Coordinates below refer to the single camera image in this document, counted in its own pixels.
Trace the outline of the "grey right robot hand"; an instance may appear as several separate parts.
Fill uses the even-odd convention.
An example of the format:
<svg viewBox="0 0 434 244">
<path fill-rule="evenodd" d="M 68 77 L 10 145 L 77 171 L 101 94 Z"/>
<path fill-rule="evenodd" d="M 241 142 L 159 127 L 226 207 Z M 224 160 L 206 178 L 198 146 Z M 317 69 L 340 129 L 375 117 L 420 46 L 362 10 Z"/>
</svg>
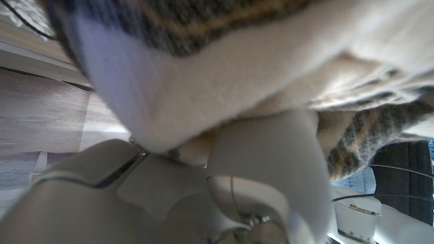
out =
<svg viewBox="0 0 434 244">
<path fill-rule="evenodd" d="M 318 118 L 293 110 L 217 133 L 188 166 L 109 140 L 41 174 L 2 243 L 323 243 L 332 217 Z"/>
</svg>

